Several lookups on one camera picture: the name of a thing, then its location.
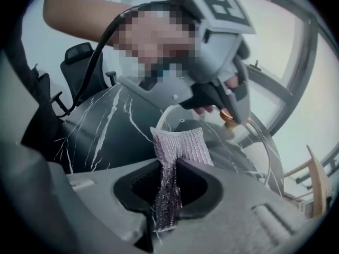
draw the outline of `table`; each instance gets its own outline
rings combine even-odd
[[[159,110],[138,95],[117,84],[94,95],[78,106],[61,127],[55,140],[55,162],[66,173],[82,173],[125,166],[155,158],[150,127],[166,117],[164,130],[185,131],[202,127],[204,139],[216,167],[245,173],[279,195],[283,194],[283,171],[278,150],[268,130],[252,114],[259,135],[249,132],[241,142],[233,142],[233,133],[197,119],[192,111],[178,106],[171,112]],[[243,148],[264,142],[271,165],[259,172]]]

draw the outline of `sparkly fabric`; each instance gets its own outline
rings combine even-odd
[[[213,166],[201,128],[185,132],[166,132],[150,128],[158,161],[162,165],[160,187],[155,199],[155,231],[175,228],[182,208],[176,183],[176,160],[194,160]]]

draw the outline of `person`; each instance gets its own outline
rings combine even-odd
[[[110,22],[131,5],[104,0],[44,0],[43,19],[53,29],[85,40],[98,42]],[[49,99],[43,95],[33,72],[28,67],[21,42],[22,16],[11,38],[5,46],[10,63],[26,89],[39,103],[22,144],[37,149],[47,160],[52,160],[49,151],[61,125]],[[149,68],[159,57],[177,56],[178,52],[194,48],[195,39],[181,24],[166,18],[154,17],[151,12],[143,12],[120,27],[108,44],[124,50]],[[236,77],[225,82],[234,88],[238,85]],[[211,106],[195,110],[203,114],[212,111]]]

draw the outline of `wooden chair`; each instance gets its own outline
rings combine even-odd
[[[297,173],[304,168],[309,169],[309,174],[312,181],[312,188],[313,188],[313,212],[312,217],[316,217],[318,215],[323,215],[327,211],[327,197],[331,195],[331,183],[329,178],[327,177],[324,167],[321,165],[319,160],[315,157],[314,153],[311,151],[310,147],[307,146],[307,149],[311,155],[311,159],[306,161],[304,164],[300,165],[299,167],[287,172],[284,174],[285,177],[289,177],[290,175]]]

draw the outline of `folded towel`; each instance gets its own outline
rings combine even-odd
[[[158,161],[161,163],[160,187],[155,199],[155,231],[175,228],[182,208],[176,182],[176,160],[181,158],[213,166],[201,128],[185,132],[166,132],[150,128]]]

